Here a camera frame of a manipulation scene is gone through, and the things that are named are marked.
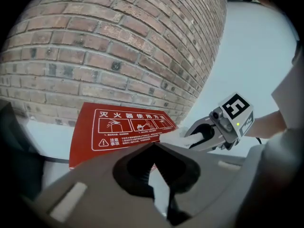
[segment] person's arm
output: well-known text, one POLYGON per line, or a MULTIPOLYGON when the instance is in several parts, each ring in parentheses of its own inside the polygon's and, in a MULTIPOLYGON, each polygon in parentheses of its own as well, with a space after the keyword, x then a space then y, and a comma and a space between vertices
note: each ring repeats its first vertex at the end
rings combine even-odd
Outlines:
POLYGON ((256 118, 251 128, 245 134, 248 137, 269 139, 276 133, 286 129, 285 121, 280 111, 256 118))

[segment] black cable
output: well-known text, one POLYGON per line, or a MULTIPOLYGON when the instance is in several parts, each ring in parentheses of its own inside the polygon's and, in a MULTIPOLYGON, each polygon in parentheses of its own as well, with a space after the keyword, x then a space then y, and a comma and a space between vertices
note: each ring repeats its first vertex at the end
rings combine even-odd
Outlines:
POLYGON ((258 142, 260 143, 260 144, 262 144, 262 141, 260 140, 260 138, 256 138, 257 140, 258 140, 258 142))

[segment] white cloth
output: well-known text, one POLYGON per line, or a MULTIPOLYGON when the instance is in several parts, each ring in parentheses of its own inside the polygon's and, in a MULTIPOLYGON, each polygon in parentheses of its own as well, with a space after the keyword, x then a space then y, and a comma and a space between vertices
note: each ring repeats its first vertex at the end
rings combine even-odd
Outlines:
POLYGON ((160 135, 160 142, 169 143, 181 148, 188 149, 192 144, 197 143, 204 139, 201 133, 196 133, 185 137, 187 132, 186 127, 178 128, 172 132, 163 133, 160 135))

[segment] instruction diagram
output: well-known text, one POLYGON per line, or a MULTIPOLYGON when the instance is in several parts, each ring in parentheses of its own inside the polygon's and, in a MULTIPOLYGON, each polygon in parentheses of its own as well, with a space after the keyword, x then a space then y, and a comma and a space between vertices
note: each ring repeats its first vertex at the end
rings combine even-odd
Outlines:
POLYGON ((157 129, 153 120, 150 120, 150 119, 131 119, 130 121, 131 121, 133 130, 136 132, 157 129))
POLYGON ((161 133, 175 129, 174 123, 159 111, 137 112, 95 109, 92 150, 110 151, 140 143, 155 142, 161 133))
POLYGON ((158 128, 172 128, 171 123, 166 119, 153 119, 153 122, 158 128))
POLYGON ((129 119, 99 118, 98 133, 132 132, 129 119))

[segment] red sign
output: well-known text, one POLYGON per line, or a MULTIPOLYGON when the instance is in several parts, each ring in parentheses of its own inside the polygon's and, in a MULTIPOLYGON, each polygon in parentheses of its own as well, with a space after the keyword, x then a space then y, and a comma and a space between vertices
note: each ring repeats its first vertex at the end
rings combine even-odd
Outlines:
POLYGON ((69 167, 140 143, 158 142, 177 128, 163 111, 84 103, 72 138, 69 167))

